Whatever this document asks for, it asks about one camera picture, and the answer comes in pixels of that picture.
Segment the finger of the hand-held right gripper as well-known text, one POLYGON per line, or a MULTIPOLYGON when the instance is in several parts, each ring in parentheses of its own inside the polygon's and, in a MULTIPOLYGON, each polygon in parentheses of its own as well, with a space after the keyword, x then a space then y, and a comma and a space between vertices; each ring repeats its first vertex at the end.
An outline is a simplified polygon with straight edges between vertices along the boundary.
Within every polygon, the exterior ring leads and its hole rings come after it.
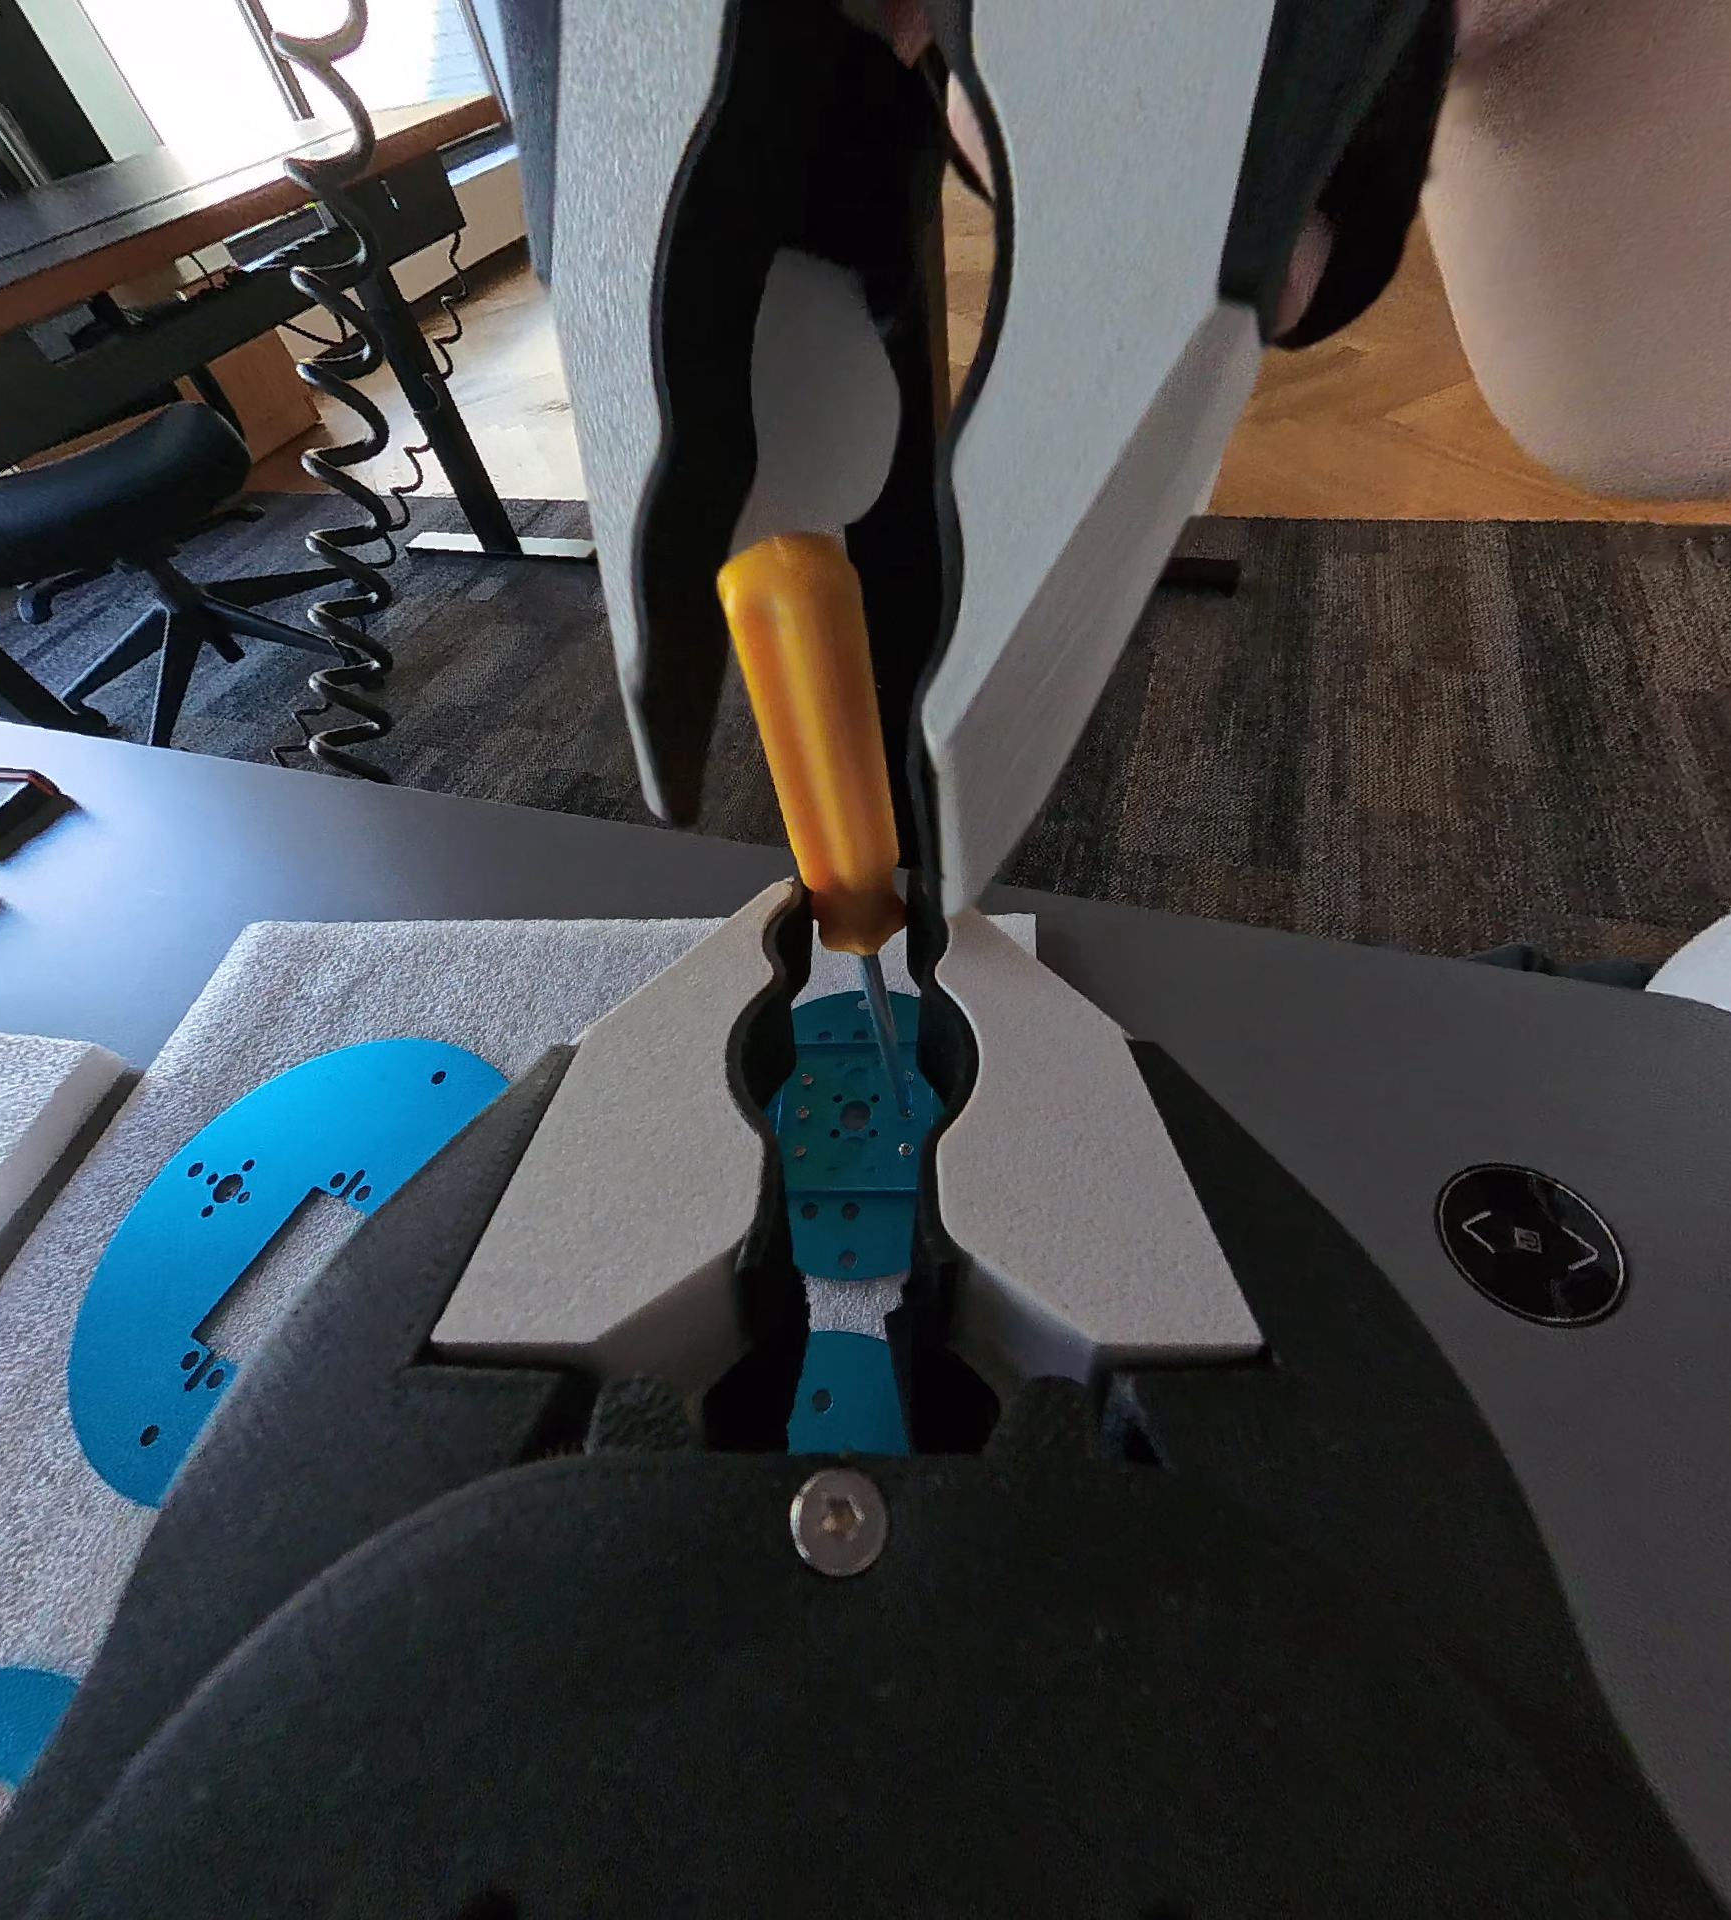
POLYGON ((973 4, 1013 238, 923 703, 947 914, 1045 803, 1253 390, 1259 324, 1217 270, 1271 12, 973 4))
POLYGON ((792 4, 566 3, 552 303, 648 809, 700 817, 758 301, 794 185, 792 4))

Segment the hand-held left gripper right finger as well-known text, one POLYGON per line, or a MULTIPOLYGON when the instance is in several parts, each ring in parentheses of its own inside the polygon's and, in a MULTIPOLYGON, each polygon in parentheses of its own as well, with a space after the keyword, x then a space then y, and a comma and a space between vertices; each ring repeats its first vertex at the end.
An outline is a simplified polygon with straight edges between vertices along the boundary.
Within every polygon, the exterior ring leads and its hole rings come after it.
POLYGON ((1025 1383, 1247 1367, 1259 1327, 1137 1048, 987 916, 915 885, 907 967, 941 1101, 891 1318, 915 1452, 977 1450, 1025 1383))

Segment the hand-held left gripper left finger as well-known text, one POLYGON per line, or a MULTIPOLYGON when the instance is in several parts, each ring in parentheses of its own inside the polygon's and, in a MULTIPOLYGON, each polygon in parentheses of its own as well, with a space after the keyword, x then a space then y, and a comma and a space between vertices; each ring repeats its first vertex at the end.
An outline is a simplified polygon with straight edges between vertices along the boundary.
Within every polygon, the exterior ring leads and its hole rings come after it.
POLYGON ((764 1110, 808 960, 804 888, 778 880, 588 1029, 438 1354, 654 1377, 704 1400, 718 1444, 782 1449, 808 1311, 764 1110))

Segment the small blue disc with bracket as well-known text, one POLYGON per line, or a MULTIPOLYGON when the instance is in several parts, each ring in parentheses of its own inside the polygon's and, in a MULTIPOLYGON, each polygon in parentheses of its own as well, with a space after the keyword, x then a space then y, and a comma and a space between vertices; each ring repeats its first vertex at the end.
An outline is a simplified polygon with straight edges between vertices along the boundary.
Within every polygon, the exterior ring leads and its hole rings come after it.
POLYGON ((893 992, 887 1002, 907 1113, 893 1103, 859 992, 792 1012, 796 1063, 770 1121, 782 1149, 792 1258, 810 1281, 863 1284, 911 1267, 921 1157, 939 1101, 919 1071, 919 997, 893 992))

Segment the yellow-handled screwdriver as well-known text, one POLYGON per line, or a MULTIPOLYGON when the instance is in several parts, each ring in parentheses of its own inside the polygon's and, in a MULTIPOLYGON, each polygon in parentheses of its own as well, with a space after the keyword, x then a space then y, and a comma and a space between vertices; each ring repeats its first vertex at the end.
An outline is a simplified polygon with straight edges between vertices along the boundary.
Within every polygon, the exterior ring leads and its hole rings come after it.
POLYGON ((859 956, 879 1058, 909 1116, 877 963, 905 902, 859 578, 838 536, 784 535, 732 559, 718 593, 820 937, 859 956))

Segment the grey desk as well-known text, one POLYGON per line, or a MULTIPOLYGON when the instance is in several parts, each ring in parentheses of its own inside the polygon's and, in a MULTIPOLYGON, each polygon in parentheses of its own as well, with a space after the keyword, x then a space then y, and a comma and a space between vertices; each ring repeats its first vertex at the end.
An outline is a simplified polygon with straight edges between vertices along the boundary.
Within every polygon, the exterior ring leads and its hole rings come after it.
MULTIPOLYGON (((0 861, 0 1029, 144 1065, 246 924, 722 919, 778 848, 0 723, 70 799, 0 861)), ((1377 1260, 1519 1475, 1597 1678, 1731 1909, 1731 1015, 997 886, 1049 968, 1213 1096, 1377 1260), (1487 1304, 1435 1230, 1469 1165, 1589 1201, 1585 1330, 1487 1304)))

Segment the round black desk button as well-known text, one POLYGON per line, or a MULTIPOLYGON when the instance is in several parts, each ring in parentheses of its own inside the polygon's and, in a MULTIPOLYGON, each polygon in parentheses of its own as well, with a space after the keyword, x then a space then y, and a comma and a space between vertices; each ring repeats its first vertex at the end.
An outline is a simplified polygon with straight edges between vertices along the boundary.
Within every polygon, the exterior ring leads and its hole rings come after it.
POLYGON ((1627 1290, 1607 1220, 1573 1189, 1521 1165, 1473 1165, 1441 1189, 1437 1237, 1485 1298, 1537 1327, 1589 1327, 1627 1290))

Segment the wood-edged office desk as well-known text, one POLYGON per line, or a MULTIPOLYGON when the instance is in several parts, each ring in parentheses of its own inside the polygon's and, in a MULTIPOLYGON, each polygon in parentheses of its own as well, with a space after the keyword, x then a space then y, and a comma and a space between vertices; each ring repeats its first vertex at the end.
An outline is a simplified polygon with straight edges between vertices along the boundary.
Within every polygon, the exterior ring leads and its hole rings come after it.
MULTIPOLYGON (((226 164, 160 149, 0 202, 0 471, 136 415, 178 379, 304 315, 286 277, 328 267, 332 241, 304 238, 314 192, 286 174, 294 155, 332 156, 350 132, 328 118, 282 135, 254 160, 226 164)), ((358 188, 384 220, 384 262, 356 299, 384 327, 388 362, 486 554, 520 540, 392 270, 464 228, 446 177, 470 140, 496 150, 510 126, 480 95, 378 118, 358 188)))

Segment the pale round pouf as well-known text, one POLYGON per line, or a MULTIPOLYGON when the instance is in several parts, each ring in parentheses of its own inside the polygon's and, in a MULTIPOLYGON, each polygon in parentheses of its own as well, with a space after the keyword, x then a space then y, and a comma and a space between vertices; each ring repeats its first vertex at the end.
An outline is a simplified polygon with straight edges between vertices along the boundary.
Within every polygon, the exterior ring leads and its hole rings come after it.
POLYGON ((1459 4, 1423 212, 1529 458, 1731 498, 1731 3, 1459 4))

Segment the white foam sheet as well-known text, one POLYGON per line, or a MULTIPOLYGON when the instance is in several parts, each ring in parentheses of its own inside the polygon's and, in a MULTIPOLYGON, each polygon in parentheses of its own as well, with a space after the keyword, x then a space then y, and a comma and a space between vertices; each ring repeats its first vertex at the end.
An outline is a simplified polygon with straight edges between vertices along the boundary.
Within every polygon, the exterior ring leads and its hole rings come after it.
POLYGON ((344 1045, 462 1045, 518 1078, 716 927, 266 922, 240 935, 0 1279, 0 1668, 86 1672, 158 1525, 88 1464, 66 1362, 110 1237, 172 1150, 278 1071, 344 1045))

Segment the brown wooden box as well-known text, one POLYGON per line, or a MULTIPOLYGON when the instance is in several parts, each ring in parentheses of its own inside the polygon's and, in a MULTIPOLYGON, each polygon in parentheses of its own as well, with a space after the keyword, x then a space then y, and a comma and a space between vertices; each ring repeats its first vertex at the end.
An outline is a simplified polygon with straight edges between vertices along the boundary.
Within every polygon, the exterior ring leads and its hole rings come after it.
POLYGON ((306 342, 274 328, 210 364, 254 455, 254 492, 322 492, 302 457, 328 443, 314 390, 294 349, 306 342))

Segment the blue plate with rectangular slot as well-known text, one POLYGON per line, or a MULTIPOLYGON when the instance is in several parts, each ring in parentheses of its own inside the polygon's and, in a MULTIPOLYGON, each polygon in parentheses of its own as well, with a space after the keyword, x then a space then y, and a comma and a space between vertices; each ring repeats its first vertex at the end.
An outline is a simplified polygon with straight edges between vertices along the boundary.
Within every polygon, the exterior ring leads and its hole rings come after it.
POLYGON ((98 1476, 158 1509, 238 1373, 202 1339, 212 1311, 310 1195, 376 1212, 506 1086, 448 1042, 352 1045, 178 1149, 112 1237, 74 1330, 68 1411, 98 1476))

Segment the person's dark pants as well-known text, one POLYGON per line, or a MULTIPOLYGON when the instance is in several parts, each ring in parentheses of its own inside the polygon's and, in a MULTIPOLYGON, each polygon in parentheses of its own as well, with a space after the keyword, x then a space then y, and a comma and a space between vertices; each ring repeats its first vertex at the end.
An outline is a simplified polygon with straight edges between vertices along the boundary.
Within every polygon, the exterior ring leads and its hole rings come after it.
POLYGON ((1573 982, 1585 982, 1593 986, 1605 986, 1627 992, 1639 992, 1649 986, 1655 978, 1659 965, 1645 963, 1635 958, 1593 958, 1583 963, 1565 963, 1553 958, 1547 950, 1523 941, 1505 943, 1487 950, 1469 953, 1463 956, 1469 965, 1483 965, 1491 968, 1501 968, 1507 973, 1529 973, 1531 977, 1541 978, 1567 978, 1573 982))

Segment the black office stool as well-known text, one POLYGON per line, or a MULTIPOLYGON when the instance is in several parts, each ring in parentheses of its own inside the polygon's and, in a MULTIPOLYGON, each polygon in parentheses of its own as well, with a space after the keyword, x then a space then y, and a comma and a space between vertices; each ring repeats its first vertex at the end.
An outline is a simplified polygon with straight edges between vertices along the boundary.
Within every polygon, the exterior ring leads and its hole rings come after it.
POLYGON ((0 475, 0 590, 66 589, 128 571, 148 576, 158 596, 158 606, 64 693, 74 714, 104 723, 90 695, 158 659, 150 742, 166 749, 204 647, 232 663, 244 657, 238 639, 340 659, 326 637, 256 611, 300 595, 314 578, 202 586, 174 565, 180 545, 244 491, 252 467, 246 443, 218 410, 182 401, 106 445, 0 475))

